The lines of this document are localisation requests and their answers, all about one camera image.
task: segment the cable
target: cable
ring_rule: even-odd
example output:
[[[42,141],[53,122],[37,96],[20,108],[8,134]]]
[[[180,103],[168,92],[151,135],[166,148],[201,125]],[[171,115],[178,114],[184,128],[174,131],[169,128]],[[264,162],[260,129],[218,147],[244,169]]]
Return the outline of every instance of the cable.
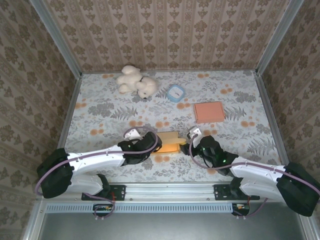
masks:
[[[265,198],[264,201],[263,201],[263,203],[260,205],[260,207],[259,207],[256,211],[254,211],[253,213],[250,213],[250,214],[247,215],[247,216],[243,216],[240,212],[235,211],[235,210],[233,210],[233,212],[236,213],[236,214],[238,214],[239,216],[237,216],[237,217],[240,217],[240,218],[244,218],[244,219],[245,219],[245,218],[253,217],[253,216],[256,215],[258,212],[260,212],[260,210],[264,207],[264,205],[266,204],[267,201],[268,201],[268,198]]]
[[[92,199],[98,199],[98,200],[104,200],[104,201],[107,201],[107,202],[109,202],[109,203],[111,203],[112,204],[112,209],[111,209],[111,211],[108,213],[108,215],[106,215],[106,216],[104,216],[104,217],[102,217],[102,218],[109,218],[113,213],[114,213],[114,211],[115,211],[115,208],[116,208],[116,202],[115,202],[115,194],[112,192],[111,194],[112,194],[112,199],[113,199],[113,201],[111,201],[110,199],[108,199],[108,198],[104,198],[104,197],[100,197],[100,196],[93,196],[93,195],[91,195],[91,194],[89,194],[89,193],[83,193],[84,195],[87,195],[89,198],[92,198]],[[97,210],[99,209],[99,208],[101,208],[102,206],[105,206],[105,204],[99,204],[98,206],[96,206],[96,208],[94,209],[94,213],[93,213],[93,215],[95,216],[95,219],[97,220],[98,219],[98,215],[97,215]]]
[[[259,164],[256,164],[256,163],[253,163],[253,162],[237,162],[237,163],[232,163],[232,164],[229,164],[229,165],[225,165],[225,166],[219,166],[219,167],[206,167],[206,166],[203,166],[201,165],[200,163],[198,163],[194,156],[192,155],[192,145],[194,143],[194,139],[198,136],[198,134],[195,134],[192,138],[191,138],[191,143],[189,145],[189,154],[190,154],[190,157],[192,159],[192,161],[198,165],[200,168],[203,168],[203,169],[214,169],[214,170],[220,170],[220,169],[226,169],[226,168],[230,168],[230,167],[233,167],[233,166],[239,166],[239,165],[246,165],[246,166],[254,166],[254,167],[258,167],[258,168],[261,168],[261,169],[267,169],[267,170],[270,170],[270,171],[274,171],[276,173],[280,173],[280,174],[283,174],[283,175],[286,175],[287,177],[289,178],[292,178],[294,180],[297,180],[298,182],[300,183],[303,183],[304,185],[307,185],[309,188],[311,188],[312,190],[314,190],[320,197],[320,190],[318,188],[316,188],[315,186],[313,186],[312,184],[310,184],[309,182],[299,178],[299,177],[296,177],[296,176],[293,176],[291,175],[290,173],[287,173],[285,171],[282,171],[282,170],[279,170],[279,169],[275,169],[275,168],[272,168],[272,167],[269,167],[269,166],[264,166],[264,165],[259,165]]]
[[[35,194],[37,194],[38,196],[43,196],[43,194],[41,192],[39,192],[39,188],[41,186],[41,183],[46,179],[46,177],[49,176],[49,174],[51,174],[54,170],[56,170],[57,168],[65,165],[65,164],[68,164],[70,162],[73,162],[73,161],[76,161],[76,160],[82,160],[82,159],[86,159],[86,158],[90,158],[90,157],[95,157],[95,156],[100,156],[100,155],[108,155],[108,154],[145,154],[145,153],[148,153],[150,151],[152,151],[158,144],[158,135],[156,134],[155,131],[153,131],[152,129],[146,127],[146,126],[137,126],[137,127],[132,127],[130,129],[128,129],[127,131],[124,132],[123,134],[123,137],[126,136],[126,134],[128,132],[130,132],[131,130],[133,129],[146,129],[146,130],[149,130],[150,132],[152,132],[155,136],[155,143],[152,147],[150,147],[149,149],[147,150],[143,150],[143,151],[100,151],[100,152],[96,152],[96,153],[91,153],[91,154],[88,154],[88,155],[83,155],[83,156],[77,156],[77,157],[74,157],[74,158],[71,158],[71,159],[67,159],[67,160],[64,160],[60,163],[58,163],[57,165],[53,166],[52,168],[50,168],[40,179],[39,181],[36,183],[35,185],[35,188],[34,188],[34,191],[35,191]]]
[[[207,163],[207,161],[205,160],[205,159],[203,159],[203,162],[204,162],[204,164],[208,167],[208,168],[213,168],[214,166],[212,165],[212,167],[209,167],[209,165],[208,165],[208,163]]]

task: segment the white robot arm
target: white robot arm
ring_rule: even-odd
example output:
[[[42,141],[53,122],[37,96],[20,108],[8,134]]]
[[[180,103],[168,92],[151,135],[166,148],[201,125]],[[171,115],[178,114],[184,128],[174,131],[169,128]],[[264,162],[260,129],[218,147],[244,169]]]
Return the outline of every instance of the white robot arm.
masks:
[[[260,196],[284,202],[301,215],[312,215],[319,200],[320,184],[301,165],[293,162],[287,166],[269,165],[245,159],[224,151],[212,136],[203,136],[196,126],[189,130],[187,137],[191,143],[181,145],[182,152],[190,155],[199,167],[234,177],[230,183],[234,197],[241,193]],[[207,167],[194,159],[197,155]]]
[[[124,139],[106,149],[85,153],[66,153],[64,148],[56,149],[37,168],[40,180],[35,192],[44,198],[54,198],[63,193],[96,195],[106,189],[108,181],[102,174],[85,173],[102,167],[139,164],[162,147],[161,139],[150,131],[141,137],[136,129],[130,129]]]
[[[270,198],[285,202],[301,215],[312,215],[319,200],[320,184],[300,165],[268,165],[250,161],[223,151],[212,136],[203,137],[197,127],[191,128],[187,136],[191,143],[180,145],[181,151],[190,155],[199,167],[215,169],[222,175],[234,177],[230,183],[233,196],[245,194]],[[160,138],[150,131],[141,137],[135,129],[130,129],[124,139],[106,149],[85,153],[67,154],[64,148],[56,149],[37,168],[40,180],[35,192],[39,193],[41,186],[42,194],[39,194],[45,198],[54,198],[65,192],[105,197],[110,190],[106,177],[85,173],[102,167],[139,164],[162,147]],[[198,163],[194,156],[200,156],[207,167]]]

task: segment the wall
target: wall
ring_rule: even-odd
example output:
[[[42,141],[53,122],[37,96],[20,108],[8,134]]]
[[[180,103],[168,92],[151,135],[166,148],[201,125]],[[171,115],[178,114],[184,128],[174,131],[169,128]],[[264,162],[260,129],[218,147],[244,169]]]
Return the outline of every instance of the wall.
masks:
[[[45,0],[84,72],[253,69],[288,0]]]
[[[320,181],[319,0],[304,1],[262,78],[289,159]]]
[[[27,0],[0,1],[0,239],[19,239],[75,79]]]

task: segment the floral table surface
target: floral table surface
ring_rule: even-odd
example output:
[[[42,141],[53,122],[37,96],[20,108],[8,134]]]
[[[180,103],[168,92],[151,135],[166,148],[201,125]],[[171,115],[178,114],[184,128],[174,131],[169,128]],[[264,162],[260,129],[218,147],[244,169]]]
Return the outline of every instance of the floral table surface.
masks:
[[[158,81],[159,91],[148,99],[119,94],[120,74],[84,74],[65,147],[83,153],[110,147],[123,140],[124,131],[148,126],[157,132],[178,131],[187,138],[196,125],[193,104],[221,101],[224,122],[198,124],[221,147],[260,163],[281,164],[253,71],[181,71],[143,73]],[[185,98],[171,102],[166,92],[173,84],[185,89]],[[113,183],[227,181],[214,170],[195,165],[179,154],[156,155],[141,164],[97,169]]]

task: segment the stuffed polar bear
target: stuffed polar bear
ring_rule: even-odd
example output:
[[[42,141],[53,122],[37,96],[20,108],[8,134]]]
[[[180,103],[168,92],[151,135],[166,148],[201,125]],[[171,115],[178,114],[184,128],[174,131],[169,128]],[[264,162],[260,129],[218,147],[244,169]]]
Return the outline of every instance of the stuffed polar bear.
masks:
[[[118,91],[121,94],[137,91],[140,98],[147,99],[158,90],[156,81],[150,77],[142,76],[139,68],[128,65],[121,72],[124,75],[119,76],[116,80],[116,83],[120,85]]]

